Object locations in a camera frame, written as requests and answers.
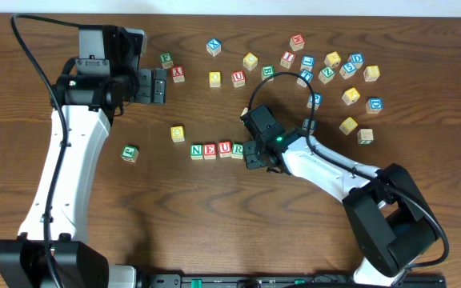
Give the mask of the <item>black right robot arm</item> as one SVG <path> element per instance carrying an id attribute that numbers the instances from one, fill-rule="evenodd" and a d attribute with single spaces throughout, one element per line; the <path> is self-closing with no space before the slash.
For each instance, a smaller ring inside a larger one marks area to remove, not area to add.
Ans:
<path id="1" fill-rule="evenodd" d="M 305 179 L 343 204 L 364 259 L 351 277 L 361 286 L 396 286 L 410 270 L 436 266 L 450 252 L 446 233 L 408 171 L 363 165 L 327 149 L 301 129 L 250 127 L 250 170 L 265 167 Z"/>

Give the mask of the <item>green R wooden block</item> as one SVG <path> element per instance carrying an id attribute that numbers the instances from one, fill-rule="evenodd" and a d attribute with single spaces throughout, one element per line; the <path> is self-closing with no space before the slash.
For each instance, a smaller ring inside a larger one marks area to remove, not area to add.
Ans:
<path id="1" fill-rule="evenodd" d="M 232 145 L 231 157 L 236 159 L 243 159 L 243 145 L 234 143 Z"/>

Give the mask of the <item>blue P wooden block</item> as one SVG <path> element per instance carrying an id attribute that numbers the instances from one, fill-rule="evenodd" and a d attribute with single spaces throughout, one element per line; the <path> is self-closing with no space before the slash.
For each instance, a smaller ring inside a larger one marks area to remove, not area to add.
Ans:
<path id="1" fill-rule="evenodd" d="M 321 105 L 323 96 L 320 93 L 312 94 L 307 101 L 307 108 L 313 108 L 317 110 Z"/>

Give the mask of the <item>green N wooden block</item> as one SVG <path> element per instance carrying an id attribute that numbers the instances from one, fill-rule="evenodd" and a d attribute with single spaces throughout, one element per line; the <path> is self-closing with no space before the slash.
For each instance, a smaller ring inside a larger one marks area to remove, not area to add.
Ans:
<path id="1" fill-rule="evenodd" d="M 203 159 L 203 145 L 194 144 L 190 146 L 190 157 L 192 160 Z"/>

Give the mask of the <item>red E wooden block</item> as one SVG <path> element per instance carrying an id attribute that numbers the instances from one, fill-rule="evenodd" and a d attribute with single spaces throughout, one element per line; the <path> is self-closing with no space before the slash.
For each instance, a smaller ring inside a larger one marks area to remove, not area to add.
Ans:
<path id="1" fill-rule="evenodd" d="M 202 148 L 202 155 L 205 160 L 216 159 L 217 149 L 214 143 L 204 144 Z"/>

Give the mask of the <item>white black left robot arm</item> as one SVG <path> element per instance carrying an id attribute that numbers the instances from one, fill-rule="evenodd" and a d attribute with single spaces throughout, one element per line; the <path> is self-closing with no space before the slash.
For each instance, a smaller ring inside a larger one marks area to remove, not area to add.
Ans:
<path id="1" fill-rule="evenodd" d="M 50 146 L 34 202 L 15 239 L 0 239 L 0 275 L 9 287 L 142 287 L 136 268 L 111 265 L 87 244 L 87 212 L 114 110 L 124 102 L 162 104 L 163 68 L 84 70 L 65 66 L 53 89 Z"/>

